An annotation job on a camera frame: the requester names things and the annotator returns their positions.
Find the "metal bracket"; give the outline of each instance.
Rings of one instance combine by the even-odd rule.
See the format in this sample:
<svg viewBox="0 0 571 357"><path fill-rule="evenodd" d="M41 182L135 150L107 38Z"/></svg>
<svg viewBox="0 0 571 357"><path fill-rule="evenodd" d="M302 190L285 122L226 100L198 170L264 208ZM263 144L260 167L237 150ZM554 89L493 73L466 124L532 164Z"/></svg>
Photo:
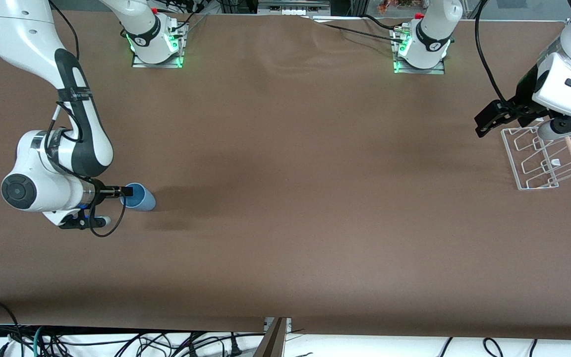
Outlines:
<svg viewBox="0 0 571 357"><path fill-rule="evenodd" d="M389 30L389 37L394 39L401 39L403 43L392 42L392 53L394 54L394 73L413 73L413 74L444 74L444 60L440 59L437 65L433 68L421 69L415 68L408 64L406 59L398 55L398 52L405 50L406 45L410 43L411 36L408 33L403 23L401 30Z"/></svg>
<svg viewBox="0 0 571 357"><path fill-rule="evenodd" d="M252 357L282 357L289 318L274 318Z"/></svg>

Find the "white floor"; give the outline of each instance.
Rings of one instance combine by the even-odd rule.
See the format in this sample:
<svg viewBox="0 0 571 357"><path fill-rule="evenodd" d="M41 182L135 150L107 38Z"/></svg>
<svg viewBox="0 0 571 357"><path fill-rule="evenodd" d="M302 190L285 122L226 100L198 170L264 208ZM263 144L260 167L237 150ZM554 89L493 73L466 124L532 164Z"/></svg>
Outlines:
<svg viewBox="0 0 571 357"><path fill-rule="evenodd" d="M128 340L134 335L72 335L63 341L72 343L95 343L102 341ZM229 333L213 333L207 336L229 336ZM188 334L169 334L172 344L179 344ZM261 337L240 337L237 339L241 350L256 348ZM377 337L377 336L343 336L343 335L300 335L289 334L285 344L284 357L301 357L312 353L310 357L438 357L446 337ZM7 338L0 338L0 347ZM530 339L496 339L504 357L528 357L532 340ZM120 344L102 346L69 346L73 357L113 357L120 349ZM132 344L122 357L135 357L139 344ZM227 355L230 353L229 340L225 341ZM220 357L222 345L213 343L197 350L199 357ZM26 357L32 357L32 351L26 348ZM12 343L5 357L20 357L20 346ZM483 349L482 339L456 337L449 346L446 357L490 357ZM540 340L534 350L534 357L571 357L571 341ZM148 348L142 357L165 357L165 353Z"/></svg>

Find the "black cable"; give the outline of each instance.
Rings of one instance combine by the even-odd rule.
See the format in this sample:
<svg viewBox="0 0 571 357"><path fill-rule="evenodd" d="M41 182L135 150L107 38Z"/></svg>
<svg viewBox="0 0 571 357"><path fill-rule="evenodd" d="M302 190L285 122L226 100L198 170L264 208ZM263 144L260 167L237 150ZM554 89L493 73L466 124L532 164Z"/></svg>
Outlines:
<svg viewBox="0 0 571 357"><path fill-rule="evenodd" d="M94 200L92 201L91 205L89 206L88 226L89 226L89 230L96 237L99 237L99 238L109 237L109 235L111 235L111 233L113 233L116 230L116 228L118 228L118 226L120 226L120 222L122 221L122 218L125 216L125 208L127 208L127 196L125 196L124 193L122 193L122 191L120 191L119 194L123 198L122 210L120 211L120 217L118 217L118 221L116 221L116 224L114 224L113 228L111 228L111 230L109 230L109 232L107 232L107 233L104 233L104 234L98 233L97 231L94 230L94 226L91 224L91 222L92 222L91 220L96 216L96 206L97 206L98 198L100 197L100 195L97 195L96 197L94 197Z"/></svg>
<svg viewBox="0 0 571 357"><path fill-rule="evenodd" d="M74 122L76 122L78 124L78 121L75 119L75 117L73 117L73 113L69 110L69 108L67 108L63 102L57 102L57 104L59 104L59 106L61 106L61 108L64 108L68 115L72 116L72 119ZM83 177L80 176L79 174L71 171L70 169L64 167L63 165L61 165L60 162L58 162L57 160L54 159L54 157L50 154L50 152L48 151L48 140L50 139L50 133L52 132L52 129L54 128L54 124L55 124L56 120L51 120L50 122L50 126L48 127L48 131L46 132L46 136L45 136L45 140L43 142L43 151L45 151L46 156L48 157L48 159L50 160L50 162L54 163L55 165L57 165L59 167L59 169L63 170L64 172L76 177L79 180L83 180L83 181L87 181L88 183L91 183L92 185L94 185L94 182L91 180L91 178L89 177ZM109 235L111 235L111 233L113 233L118 226L120 225L120 222L122 221L122 218L125 215L125 209L127 208L127 198L126 196L124 196L124 193L120 192L120 195L123 196L123 201L122 201L122 211L120 211L120 217L118 217L118 221L116 221L116 224L114 224L113 228L111 228L111 230L109 230L109 232L104 233L104 234L100 234L97 231L94 230L94 227L92 225L92 220L94 219L95 215L96 215L96 206L98 203L98 199L100 199L100 195L97 194L91 205L89 205L89 215L88 215L88 226L89 226L89 230L92 232L93 235L95 235L96 237L99 238L106 238L109 237Z"/></svg>
<svg viewBox="0 0 571 357"><path fill-rule="evenodd" d="M365 35L365 36L370 36L370 37L372 37L372 38L386 39L387 41L402 43L402 40L401 40L401 39L397 39L397 38L389 38L389 37L387 37L387 36L380 36L380 35L370 34L370 33L368 33L368 32L362 32L362 31L358 31L358 30L348 29L347 27L340 27L340 26L336 26L336 25L330 25L329 23L323 23L323 25L328 26L328 27L332 27L332 28L334 28L334 29L346 30L346 31L349 31L349 32L354 32L355 34L361 34L361 35Z"/></svg>
<svg viewBox="0 0 571 357"><path fill-rule="evenodd" d="M235 337L235 333L230 333L230 357L237 357L242 354L242 350L240 350L239 345L237 344L237 339Z"/></svg>
<svg viewBox="0 0 571 357"><path fill-rule="evenodd" d="M495 78L492 75L492 72L490 71L488 63L486 62L486 58L484 57L482 51L482 44L480 43L480 16L482 16L482 10L486 6L486 3L488 1L489 0L480 0L480 4L478 5L477 8L477 16L475 18L475 46L477 47L477 54L480 56L480 61L482 61L482 65L486 70L486 74L488 75L488 79L490 81L490 84L492 85L492 88L495 90L495 93L497 93L497 96L499 97L499 100L501 100L502 104L505 105L508 102L506 101L503 94L501 93L501 90L499 90L499 87L497 86L497 82L495 81Z"/></svg>
<svg viewBox="0 0 571 357"><path fill-rule="evenodd" d="M453 337L449 337L446 342L444 343L444 347L442 347L442 352L440 353L440 357L444 357L444 354L446 353L447 348L449 348L449 344L451 344L451 341L453 341Z"/></svg>
<svg viewBox="0 0 571 357"><path fill-rule="evenodd" d="M140 347L138 347L138 350L136 351L136 357L140 357L143 353L143 351L145 351L148 347L151 348L155 348L159 351L162 351L165 354L165 357L167 357L167 354L164 350L162 350L161 348L157 348L156 346L152 346L152 344L159 338L165 336L166 334L160 334L158 337L154 338L154 339L147 339L147 337L140 337L140 339L138 339L138 341L140 342ZM142 340L147 341L146 345L143 345Z"/></svg>
<svg viewBox="0 0 571 357"><path fill-rule="evenodd" d="M69 350L67 349L67 346L65 344L63 344L63 342L61 341L61 337L54 336L54 341L57 342L57 348L59 349L59 351L61 351L61 348L62 348L67 355L71 356Z"/></svg>
<svg viewBox="0 0 571 357"><path fill-rule="evenodd" d="M248 11L250 13L257 13L257 5L254 3L253 0L245 0L246 6L248 7Z"/></svg>
<svg viewBox="0 0 571 357"><path fill-rule="evenodd" d="M56 120L50 120L50 126L48 126L48 131L46 132L45 140L43 141L43 151L45 151L45 154L48 157L48 160L50 160L50 162L57 165L59 167L59 169L63 170L64 172L76 177L79 180L86 181L86 182L91 183L93 185L94 183L91 180L91 178L83 177L83 176L80 176L79 174L77 174L75 172L70 171L70 169L61 165L61 163L58 162L58 160L55 160L54 157L48 151L48 141L50 139L50 134L52 133L52 129L54 128L55 122L56 122Z"/></svg>
<svg viewBox="0 0 571 357"><path fill-rule="evenodd" d="M72 34L74 35L74 43L76 45L76 59L79 59L80 58L79 36L77 36L76 30L72 26L72 23L70 23L70 21L65 17L65 15L61 12L61 10L57 7L57 5L54 5L54 2L52 2L52 0L48 0L48 2L50 3L50 6L52 6L55 10L57 10L58 14L61 15L63 20L65 20L65 23L67 23L67 25L70 27L70 30L72 30Z"/></svg>
<svg viewBox="0 0 571 357"><path fill-rule="evenodd" d="M165 334L165 339L167 341L167 343L169 344L169 355L173 353L173 345L171 344L171 340L167 337L167 335Z"/></svg>
<svg viewBox="0 0 571 357"><path fill-rule="evenodd" d="M226 347L224 345L224 341L222 341L222 339L220 339L219 337L215 337L215 336L206 337L206 339L203 339L203 340L198 341L196 343L201 343L203 341L208 341L208 340L212 340L212 339L215 339L215 341L213 343L218 342L218 343L222 344L222 357L226 357Z"/></svg>
<svg viewBox="0 0 571 357"><path fill-rule="evenodd" d="M102 343L86 343L86 344L84 344L84 343L70 343L67 341L65 341L65 342L61 341L61 344L68 345L68 346L100 346L100 345L104 345L104 344L124 344L127 342L129 342L129 340L105 341Z"/></svg>
<svg viewBox="0 0 571 357"><path fill-rule="evenodd" d="M142 335L143 335L143 334L135 335L131 340L127 341L127 343L125 343L125 344L120 348L120 350L118 350L118 351L116 352L116 354L114 355L114 357L121 357L122 354L125 353L125 351L127 350L127 348L129 348L129 345L133 344L134 341L136 341L137 339L140 339L140 337L141 337Z"/></svg>
<svg viewBox="0 0 571 357"><path fill-rule="evenodd" d="M12 319L12 322L14 323L14 328L16 329L17 335L19 337L20 340L23 340L23 335L21 334L21 329L19 328L19 322L16 321L16 317L14 316L14 314L12 313L12 310L9 309L9 307L6 306L6 304L0 302L0 307L4 310L6 310L7 314L10 316L10 318ZM23 346L21 347L21 357L25 356L25 348L23 348Z"/></svg>
<svg viewBox="0 0 571 357"><path fill-rule="evenodd" d="M205 1L205 0L201 0L201 1L199 2L199 4L197 4L197 6L202 5L202 3L203 3L204 1ZM193 11L193 12L188 16L188 18L187 18L184 22L182 22L181 25L177 25L176 27L171 28L171 31L175 31L175 30L177 30L177 29L180 29L182 26L186 25L186 24L188 23L188 21L193 17L193 15L199 13L200 11L201 11L200 9L198 9L197 11Z"/></svg>
<svg viewBox="0 0 571 357"><path fill-rule="evenodd" d="M394 25L394 26L387 26L382 22L378 21L378 18L375 18L374 16L371 16L370 14L362 14L361 16L359 16L361 18L369 18L369 20L372 20L376 25L382 27L383 29L387 29L387 30L393 30L396 26L400 26L402 25L402 23L399 23L398 25Z"/></svg>
<svg viewBox="0 0 571 357"><path fill-rule="evenodd" d="M532 340L532 346L530 346L530 351L528 352L528 357L532 357L532 353L534 353L534 348L537 347L538 339Z"/></svg>
<svg viewBox="0 0 571 357"><path fill-rule="evenodd" d="M52 353L53 356L56 355L56 353L54 352L54 341L52 340L52 337L50 337L50 352Z"/></svg>
<svg viewBox="0 0 571 357"><path fill-rule="evenodd" d="M495 355L493 352L490 352L490 350L488 349L487 346L487 342L490 341L492 342L495 347L497 348L497 351L499 351L499 355ZM497 343L497 341L495 341L494 339L491 339L490 337L486 337L485 339L483 339L482 344L484 346L484 350L491 355L492 357L504 357L504 353L501 351L501 348L499 347L499 344Z"/></svg>
<svg viewBox="0 0 571 357"><path fill-rule="evenodd" d="M7 346L8 346L9 344L10 344L10 343L5 343L4 346L2 346L2 347L0 348L0 357L4 357L4 354L6 354Z"/></svg>
<svg viewBox="0 0 571 357"><path fill-rule="evenodd" d="M263 335L264 334L240 334L240 335L235 335L235 338L237 338L237 337L249 337L249 336L263 336ZM209 344L218 343L220 341L229 340L231 338L232 338L232 336L220 337L220 338L217 338L217 341L211 341L209 343L204 343L204 344L200 344L199 346L195 346L195 349L198 350L199 348L202 348L204 346L208 346ZM180 357L186 357L189 354L190 354L190 351L184 353L183 355L180 355Z"/></svg>
<svg viewBox="0 0 571 357"><path fill-rule="evenodd" d="M83 138L82 138L82 128L81 128L81 124L79 123L78 119L76 119L76 117L74 116L74 113L72 113L72 111L70 110L70 108L65 106L64 102L58 101L57 104L64 110L66 111L67 115L72 118L72 121L74 122L74 124L76 124L76 129L79 133L79 137L77 139L73 139L70 138L67 135L62 135L63 138L66 138L67 140L70 140L71 142L83 142Z"/></svg>
<svg viewBox="0 0 571 357"><path fill-rule="evenodd" d="M193 341L195 341L196 339L199 339L199 337L202 337L205 334L206 334L206 332L191 332L191 334L188 336L188 338L186 338L186 340L184 340L183 343L181 343L181 344L179 344L179 346L177 346L177 350L175 350L175 352L172 353L172 355L170 355L170 357L175 357L182 350L184 350L184 348L187 348L188 346L190 346L193 343Z"/></svg>
<svg viewBox="0 0 571 357"><path fill-rule="evenodd" d="M508 109L509 114L517 115L517 116L520 116L522 118L534 118L534 119L536 119L538 115L529 115L526 113L522 113L521 111L517 110L517 108L515 108L515 106L512 103L510 103L506 100L506 98L501 93L501 90L499 90L499 86L497 85L495 77L492 75L492 71L490 70L490 67L488 66L488 63L486 61L486 57L483 54L482 44L480 43L480 16L482 16L482 10L486 6L487 2L489 2L489 0L480 0L479 5L477 6L477 16L475 17L475 28L474 28L475 46L477 47L477 54L480 57L480 61L482 61L482 65L484 67L484 70L486 71L486 75L488 75L490 85L492 86L495 93L497 93L497 96L499 97L499 101L501 102L501 105L504 106L506 109Z"/></svg>
<svg viewBox="0 0 571 357"><path fill-rule="evenodd" d="M238 3L236 3L236 4L225 4L222 2L222 0L215 0L215 1L219 2L220 5L222 5L222 6L228 6L228 7L238 7L239 5L241 5L240 0L238 0Z"/></svg>

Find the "cable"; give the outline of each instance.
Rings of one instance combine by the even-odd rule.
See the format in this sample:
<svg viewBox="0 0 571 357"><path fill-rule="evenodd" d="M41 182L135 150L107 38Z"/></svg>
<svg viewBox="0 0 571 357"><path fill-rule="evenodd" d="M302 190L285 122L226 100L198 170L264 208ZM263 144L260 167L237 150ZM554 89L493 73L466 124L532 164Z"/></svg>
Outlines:
<svg viewBox="0 0 571 357"><path fill-rule="evenodd" d="M497 348L497 350L499 351L499 355L495 355L494 353L490 352L490 350L488 349L487 346L487 342L490 341L492 342L495 347ZM491 339L490 337L486 337L485 339L483 339L482 344L484 346L484 350L491 355L492 357L504 357L504 353L501 351L501 348L499 347L499 344L497 343L497 341L495 341L494 339Z"/></svg>
<svg viewBox="0 0 571 357"><path fill-rule="evenodd" d="M18 321L16 321L16 317L14 316L14 314L12 313L12 310L9 309L9 307L7 307L4 303L0 302L0 307L4 310L6 310L7 314L10 316L10 318L12 319L12 322L14 323L14 327L15 330L18 334L18 337L20 340L23 339L23 335L21 334L21 329L19 328L19 323ZM21 347L21 357L25 356L25 352L23 352L25 350L25 348L23 348L23 346Z"/></svg>
<svg viewBox="0 0 571 357"><path fill-rule="evenodd" d="M530 346L530 351L528 352L528 357L532 357L532 353L534 353L534 348L537 347L538 339L532 340L532 346Z"/></svg>
<svg viewBox="0 0 571 357"><path fill-rule="evenodd" d="M442 347L442 352L440 353L440 357L444 357L444 354L446 353L447 348L449 348L449 344L451 344L451 341L453 341L453 337L449 337L446 342L444 343L444 347Z"/></svg>
<svg viewBox="0 0 571 357"><path fill-rule="evenodd" d="M154 338L154 339L152 339L152 340L147 339L147 337L140 337L140 339L138 339L138 341L140 342L140 347L138 347L138 351L136 351L136 357L140 357L140 356L142 355L143 351L145 351L145 349L146 349L147 347L155 348L156 350L162 351L162 353L165 354L165 357L167 357L167 354L166 354L166 352L165 352L164 350L162 350L161 348L157 348L156 346L152 346L152 344L153 344L157 339L159 339L159 338L161 338L161 337L163 337L163 336L165 336L165 335L166 335L166 334L160 334L158 337L156 337L156 338ZM143 340L143 339L148 342L146 345L143 345L143 344L142 344L142 340Z"/></svg>
<svg viewBox="0 0 571 357"><path fill-rule="evenodd" d="M224 346L224 341L222 341L222 339L220 339L219 337L215 337L215 336L206 337L206 339L197 341L197 342L195 342L195 343L203 343L204 341L208 341L208 340L212 340L212 339L215 339L215 342L218 342L218 343L221 343L221 344L222 344L222 357L226 357L226 355L225 355L226 350L225 350L225 346Z"/></svg>
<svg viewBox="0 0 571 357"><path fill-rule="evenodd" d="M359 16L359 17L361 17L361 18L369 18L369 20L372 20L376 25L382 27L383 29L387 29L387 30L393 30L394 27L402 25L402 23L399 23L398 25L387 26L387 25L385 25L384 23L379 22L379 21L378 21L378 18L375 18L374 16L371 16L370 14L366 14L366 13L362 14L362 15Z"/></svg>
<svg viewBox="0 0 571 357"><path fill-rule="evenodd" d="M65 23L67 23L67 25L70 27L70 30L72 30L72 34L74 35L74 43L76 46L76 59L79 59L79 57L80 57L79 36L77 36L76 30L72 26L72 23L70 23L70 21L65 17L65 15L61 12L61 10L57 7L57 5L54 5L54 2L52 2L52 0L48 0L48 2L50 3L50 6L54 7L54 9L57 10L58 14L61 15L63 20L65 20Z"/></svg>
<svg viewBox="0 0 571 357"><path fill-rule="evenodd" d="M169 355L173 353L173 346L171 344L171 340L167 337L167 335L165 334L165 340L167 341L167 343L169 344Z"/></svg>
<svg viewBox="0 0 571 357"><path fill-rule="evenodd" d="M41 335L41 330L43 326L37 328L37 332L34 333L34 339L32 340L32 352L34 352L34 357L39 357L39 351L37 351L37 344L39 343L39 336Z"/></svg>
<svg viewBox="0 0 571 357"><path fill-rule="evenodd" d="M89 226L89 230L96 237L99 237L99 238L108 237L109 235L111 235L111 233L113 233L116 230L116 228L118 228L118 226L120 226L120 222L122 221L123 216L125 216L125 208L127 208L127 196L125 196L124 193L122 193L122 191L120 191L119 194L123 197L122 210L120 211L120 217L118 217L118 221L116 221L116 224L114 224L113 228L111 228L111 230L109 230L109 232L107 232L107 233L104 233L104 234L97 233L97 231L94 230L94 227L91 224L91 220L93 219L93 217L96 216L96 205L98 202L98 197L100 197L100 195L97 195L96 197L94 197L94 200L92 201L91 205L89 206L88 226Z"/></svg>
<svg viewBox="0 0 571 357"><path fill-rule="evenodd" d="M238 2L236 4L225 4L222 2L222 0L215 0L215 1L219 2L220 5L222 6L228 6L228 7L238 7L239 5L241 5L241 2Z"/></svg>
<svg viewBox="0 0 571 357"><path fill-rule="evenodd" d="M69 343L69 342L63 342L61 341L61 344L65 344L68 346L101 346L101 345L105 345L105 344L124 344L129 342L129 340L120 340L120 341L106 341L106 342L102 342L102 343Z"/></svg>
<svg viewBox="0 0 571 357"><path fill-rule="evenodd" d="M504 98L503 94L501 93L501 90L499 90L497 82L495 81L495 78L492 75L492 72L490 71L488 63L486 62L486 58L484 57L482 51L482 44L480 43L480 16L482 16L482 10L486 6L486 3L488 1L489 0L480 0L480 4L478 5L477 16L475 18L475 46L477 47L477 54L480 56L480 61L482 61L482 65L486 70L486 74L488 75L488 79L490 81L490 84L492 85L492 88L495 90L495 93L497 93L497 96L499 97L499 100L501 100L502 104L505 104L507 103L507 101Z"/></svg>
<svg viewBox="0 0 571 357"><path fill-rule="evenodd" d="M517 108L515 108L515 106L512 103L510 103L506 100L506 98L501 93L501 90L499 90L499 86L497 85L497 82L495 81L495 77L492 75L492 71L490 70L488 63L486 62L486 57L484 56L483 50L482 50L482 44L480 43L480 16L482 16L482 10L486 6L487 2L489 2L489 0L480 0L479 5L477 6L477 16L475 17L475 28L474 28L475 46L477 47L477 54L480 57L480 61L482 61L482 65L484 67L484 70L486 71L486 75L488 75L490 85L492 86L493 90L495 90L495 93L497 93L497 96L499 97L499 101L501 102L501 105L504 106L508 110L509 114L517 115L517 116L520 116L522 118L534 118L534 119L536 119L538 115L529 115L526 113L522 113L521 111L517 110Z"/></svg>
<svg viewBox="0 0 571 357"><path fill-rule="evenodd" d="M187 348L188 346L190 346L193 343L193 341L195 341L196 339L198 339L199 337L201 337L205 334L206 334L206 332L191 332L191 334L188 336L188 338L186 338L186 340L184 340L183 343L181 343L181 344L179 344L179 346L177 346L177 350L175 350L175 352L172 353L172 355L170 355L170 357L175 357L182 350L184 350L184 348Z"/></svg>
<svg viewBox="0 0 571 357"><path fill-rule="evenodd" d="M235 338L237 338L237 337L249 337L249 336L263 336L263 335L264 335L264 334L240 334L240 335L235 335ZM220 337L220 338L217 338L217 341L211 341L211 342L209 342L209 343L204 343L204 344L200 344L199 346L195 346L195 350L197 350L197 349L199 349L199 348L202 348L202 347L204 347L204 346L208 346L209 344L218 343L218 342L220 342L220 341L229 340L229 339L231 339L231 338L232 338L232 336ZM206 341L206 340L207 340L207 339L204 339L204 340L201 340L201 341L197 341L197 343L201 343L201 342ZM180 357L186 357L186 356L189 355L189 354L190 354L190 351L184 353L184 354L181 355Z"/></svg>
<svg viewBox="0 0 571 357"><path fill-rule="evenodd" d="M201 0L201 1L199 2L199 4L197 4L197 6L202 5L202 3L203 3L204 1L205 1L205 0ZM201 11L201 10L193 11L193 12L188 16L188 18L187 18L184 22L182 22L181 25L177 25L176 27L171 28L171 31L173 32L173 31L179 29L180 27L186 25L186 24L188 23L188 21L193 17L193 15L199 13L200 11Z"/></svg>
<svg viewBox="0 0 571 357"><path fill-rule="evenodd" d="M55 160L54 157L50 154L50 152L48 151L48 141L50 139L50 134L52 133L52 129L54 128L54 124L57 121L57 116L58 116L58 111L55 111L54 116L52 117L52 120L50 122L50 126L48 126L48 131L46 132L46 136L45 136L45 140L43 141L43 151L45 152L46 156L48 157L48 160L57 165L59 167L59 169L63 170L64 172L76 177L79 180L83 180L86 181L88 183L91 183L92 185L94 184L94 182L91 180L91 178L89 177L83 177L80 176L79 174L70 171L70 169L64 167L63 165L61 165L60 162L58 162L58 160Z"/></svg>
<svg viewBox="0 0 571 357"><path fill-rule="evenodd" d="M237 357L242 354L239 345L237 344L237 339L235 338L235 333L230 333L230 357Z"/></svg>
<svg viewBox="0 0 571 357"><path fill-rule="evenodd" d="M120 356L122 356L122 354L125 353L125 351L127 350L127 348L129 348L129 345L133 344L134 341L136 341L137 339L140 339L140 337L141 337L142 335L143 335L143 334L135 335L135 336L133 337L133 339L127 341L127 343L125 343L125 344L120 348L120 350L118 350L118 351L116 352L116 354L114 355L114 357L120 357Z"/></svg>
<svg viewBox="0 0 571 357"><path fill-rule="evenodd" d="M191 32L193 29L195 29L195 27L197 27L197 25L199 25L199 23L202 22L202 20L204 20L204 19L206 18L206 16L208 16L208 14L202 15L202 17L200 17L200 19L197 20L197 22L195 23L195 25L193 25L193 27L191 27L190 29L186 30L186 35L188 35L188 32Z"/></svg>
<svg viewBox="0 0 571 357"><path fill-rule="evenodd" d="M63 138L66 138L67 140L70 140L71 142L83 142L81 124L79 123L79 121L78 121L78 120L76 119L76 117L74 116L74 113L72 113L72 111L70 110L70 108L68 108L68 107L65 106L65 103L64 103L64 102L57 101L57 104L58 104L61 108L63 108L64 111L66 111L67 115L68 115L70 118L72 118L72 121L74 122L74 124L76 124L77 132L79 133L79 137L78 137L77 139L73 139L73 138L70 138L70 137L67 136L67 135L61 134L61 135L63 136Z"/></svg>
<svg viewBox="0 0 571 357"><path fill-rule="evenodd" d="M349 32L354 32L355 34L361 34L361 35L365 35L365 36L370 36L370 37L372 37L372 38L386 39L387 41L402 43L402 40L401 40L401 39L397 39L397 38L389 38L389 37L387 37L387 36L380 36L380 35L375 35L375 34L369 34L368 32L362 32L362 31L358 31L358 30L352 30L352 29L348 29L347 27L340 27L340 26L336 26L336 25L330 25L329 23L323 23L323 25L328 26L328 27L333 27L334 29L346 30L346 31L349 31Z"/></svg>
<svg viewBox="0 0 571 357"><path fill-rule="evenodd" d="M6 344L4 344L4 346L2 346L2 347L0 348L0 357L4 357L4 355L6 354L7 346L8 346L9 344L10 344L10 343L6 343Z"/></svg>

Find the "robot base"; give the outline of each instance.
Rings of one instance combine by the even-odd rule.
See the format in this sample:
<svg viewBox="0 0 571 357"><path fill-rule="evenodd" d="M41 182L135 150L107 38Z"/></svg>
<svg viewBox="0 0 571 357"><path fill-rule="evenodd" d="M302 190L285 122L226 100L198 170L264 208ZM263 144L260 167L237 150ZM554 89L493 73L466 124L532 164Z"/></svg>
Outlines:
<svg viewBox="0 0 571 357"><path fill-rule="evenodd" d="M406 40L406 35L399 34L394 30L389 30L390 38L399 38L402 40ZM392 52L394 54L394 73L414 73L414 74L444 74L444 61L440 59L437 65L433 68L421 69L415 68L412 65L408 64L406 59L398 56L398 52L400 48L403 46L402 43L395 43L392 42Z"/></svg>
<svg viewBox="0 0 571 357"><path fill-rule="evenodd" d="M141 59L133 55L133 59L131 60L131 67L133 68L182 68L184 65L184 49L186 48L186 35L188 33L189 24L185 24L181 28L177 29L177 35L179 37L177 39L172 40L171 44L173 46L177 45L178 50L175 54L172 54L166 61L161 63L145 63Z"/></svg>

